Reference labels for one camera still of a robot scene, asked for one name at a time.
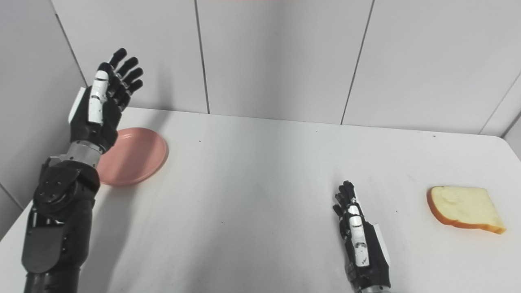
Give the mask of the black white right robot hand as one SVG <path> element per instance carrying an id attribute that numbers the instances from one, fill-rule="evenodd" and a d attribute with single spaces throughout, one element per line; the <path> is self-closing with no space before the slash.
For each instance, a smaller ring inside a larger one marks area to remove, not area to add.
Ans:
<path id="1" fill-rule="evenodd" d="M 367 221 L 352 182 L 344 181 L 338 190 L 333 211 L 346 251 L 348 281 L 356 293 L 389 293 L 390 267 L 379 227 Z"/>

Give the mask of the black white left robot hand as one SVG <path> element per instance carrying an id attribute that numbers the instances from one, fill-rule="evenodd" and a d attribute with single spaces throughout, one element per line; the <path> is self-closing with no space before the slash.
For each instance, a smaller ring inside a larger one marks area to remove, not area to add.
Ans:
<path id="1" fill-rule="evenodd" d="M 118 137 L 117 127 L 144 74 L 138 58 L 128 58 L 125 48 L 102 62 L 90 86 L 81 87 L 69 113 L 70 141 L 88 141 L 106 153 Z"/>

